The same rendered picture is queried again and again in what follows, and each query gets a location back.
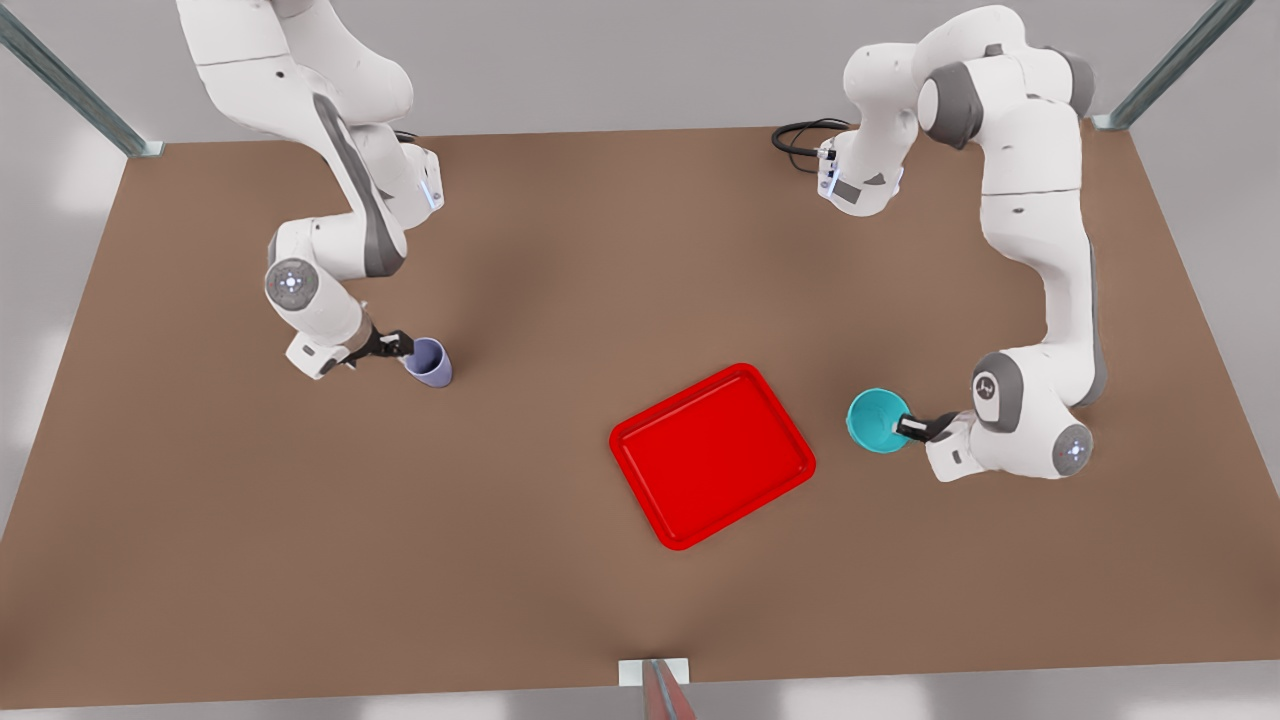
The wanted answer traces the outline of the teal bowl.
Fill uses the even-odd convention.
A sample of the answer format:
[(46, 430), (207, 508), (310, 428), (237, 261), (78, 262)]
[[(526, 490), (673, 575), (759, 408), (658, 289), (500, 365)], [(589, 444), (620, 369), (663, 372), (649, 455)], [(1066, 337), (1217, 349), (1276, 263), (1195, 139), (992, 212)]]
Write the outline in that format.
[(845, 424), (854, 441), (873, 454), (893, 454), (910, 441), (897, 432), (900, 419), (909, 414), (905, 400), (890, 389), (869, 388), (851, 401)]

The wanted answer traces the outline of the lavender cup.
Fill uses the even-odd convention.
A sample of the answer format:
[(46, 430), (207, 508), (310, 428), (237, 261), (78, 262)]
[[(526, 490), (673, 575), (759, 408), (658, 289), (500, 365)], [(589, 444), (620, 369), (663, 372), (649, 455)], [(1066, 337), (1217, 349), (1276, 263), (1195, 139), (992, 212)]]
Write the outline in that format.
[(404, 369), (419, 382), (444, 388), (453, 379), (453, 366), (443, 343), (422, 337), (413, 341), (412, 352), (401, 359)]

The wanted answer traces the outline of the red tray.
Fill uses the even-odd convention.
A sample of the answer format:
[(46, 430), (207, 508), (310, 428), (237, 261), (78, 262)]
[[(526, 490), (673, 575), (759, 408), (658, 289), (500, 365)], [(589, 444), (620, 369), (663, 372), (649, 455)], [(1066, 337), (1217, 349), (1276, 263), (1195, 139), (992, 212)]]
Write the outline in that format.
[(749, 363), (621, 421), (609, 448), (657, 539), (672, 551), (701, 543), (817, 470), (809, 443)]

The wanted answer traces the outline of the silver frame post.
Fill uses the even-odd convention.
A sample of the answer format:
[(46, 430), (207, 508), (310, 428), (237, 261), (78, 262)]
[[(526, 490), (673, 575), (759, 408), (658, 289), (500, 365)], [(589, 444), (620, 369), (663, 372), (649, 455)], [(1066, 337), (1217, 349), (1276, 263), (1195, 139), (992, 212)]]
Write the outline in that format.
[(1097, 131), (1129, 131), (1201, 56), (1212, 47), (1256, 0), (1215, 0), (1111, 113), (1093, 115)]
[(0, 45), (127, 158), (159, 158), (165, 143), (143, 138), (87, 86), (3, 0)]
[(617, 662), (618, 685), (643, 692), (644, 720), (698, 720), (685, 687), (687, 659), (626, 659)]

